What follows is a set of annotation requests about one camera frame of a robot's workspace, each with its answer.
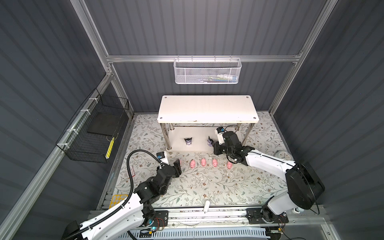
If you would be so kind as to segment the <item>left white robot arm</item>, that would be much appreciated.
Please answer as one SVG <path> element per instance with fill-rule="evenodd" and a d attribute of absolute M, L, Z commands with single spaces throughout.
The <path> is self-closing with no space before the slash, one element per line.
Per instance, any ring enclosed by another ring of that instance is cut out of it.
<path fill-rule="evenodd" d="M 81 224 L 70 223 L 63 240 L 112 240 L 140 226 L 149 226 L 156 218 L 152 204 L 164 195 L 173 178 L 182 174 L 181 161 L 158 167 L 156 176 L 142 182 L 130 197 L 104 213 Z"/>

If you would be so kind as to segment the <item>black purple figurine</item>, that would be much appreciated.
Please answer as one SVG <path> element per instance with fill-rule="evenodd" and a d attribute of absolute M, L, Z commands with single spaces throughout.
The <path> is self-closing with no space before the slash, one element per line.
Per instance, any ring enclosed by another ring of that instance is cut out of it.
<path fill-rule="evenodd" d="M 211 139 L 210 137 L 208 137 L 207 143 L 208 143 L 208 146 L 209 146 L 209 147 L 212 147 L 213 144 L 214 144 L 214 140 Z"/>
<path fill-rule="evenodd" d="M 192 145 L 192 141 L 193 141 L 193 138 L 184 138 L 185 140 L 185 143 L 187 146 L 191 146 Z"/>

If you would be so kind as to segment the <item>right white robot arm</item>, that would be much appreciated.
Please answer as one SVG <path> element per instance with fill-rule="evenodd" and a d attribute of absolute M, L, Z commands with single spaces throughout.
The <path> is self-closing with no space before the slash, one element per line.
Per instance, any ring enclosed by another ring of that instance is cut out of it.
<path fill-rule="evenodd" d="M 218 140 L 212 142 L 215 155 L 225 155 L 231 164 L 257 168 L 279 177 L 287 184 L 284 193 L 270 197 L 262 206 L 260 216 L 272 223 L 288 210 L 310 210 L 324 193 L 325 186 L 310 164 L 285 161 L 263 154 L 250 146 L 243 146 L 237 134 L 220 127 L 216 129 Z"/>

